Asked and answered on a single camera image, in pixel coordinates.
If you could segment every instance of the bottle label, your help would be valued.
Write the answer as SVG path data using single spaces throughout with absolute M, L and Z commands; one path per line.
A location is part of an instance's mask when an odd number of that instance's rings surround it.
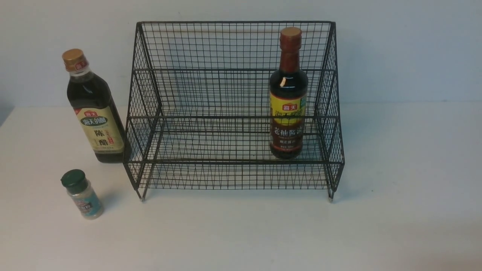
M 306 96 L 284 99 L 271 93 L 271 115 L 291 118 L 271 121 L 271 144 L 279 151 L 293 151 L 301 148 L 303 140 L 303 118 L 306 109 Z
M 92 192 L 92 194 L 86 198 L 74 198 L 73 200 L 80 212 L 86 217 L 97 214 L 101 208 L 100 200 L 97 198 L 95 192 Z
M 76 109 L 75 114 L 95 153 L 124 151 L 124 141 L 110 107 Z

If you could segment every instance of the spice jar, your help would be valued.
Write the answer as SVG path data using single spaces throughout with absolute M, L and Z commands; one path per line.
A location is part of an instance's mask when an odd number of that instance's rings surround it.
M 68 171 L 64 174 L 61 181 L 62 185 L 67 189 L 67 194 L 73 199 L 84 218 L 96 219 L 103 213 L 104 207 L 82 170 L 73 169 Z

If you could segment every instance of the wire mesh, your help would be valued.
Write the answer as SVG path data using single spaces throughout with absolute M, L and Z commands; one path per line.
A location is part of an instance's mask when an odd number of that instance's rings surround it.
M 301 154 L 269 149 L 268 80 L 279 33 L 303 31 Z M 134 189 L 328 189 L 345 163 L 333 22 L 140 22 L 127 117 Z M 143 195 L 140 188 L 145 188 Z

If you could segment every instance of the red logo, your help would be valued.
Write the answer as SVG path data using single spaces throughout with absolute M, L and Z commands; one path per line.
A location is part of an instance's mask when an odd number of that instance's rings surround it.
M 75 64 L 75 70 L 80 70 L 80 69 L 83 69 L 85 67 L 87 67 L 89 65 L 89 63 L 87 61 L 80 61 L 78 62 L 77 64 Z
M 297 104 L 289 103 L 289 104 L 283 105 L 283 111 L 294 111 L 294 110 L 298 110 Z
M 90 110 L 89 110 L 89 111 L 85 111 L 85 112 L 84 112 L 84 115 L 85 115 L 86 117 L 98 117 L 98 116 L 97 116 L 97 112 L 90 111 Z

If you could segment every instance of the red bottle cap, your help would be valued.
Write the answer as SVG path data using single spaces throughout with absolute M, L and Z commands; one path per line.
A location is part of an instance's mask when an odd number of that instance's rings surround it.
M 280 48 L 282 51 L 299 51 L 301 48 L 301 29 L 287 27 L 281 30 Z

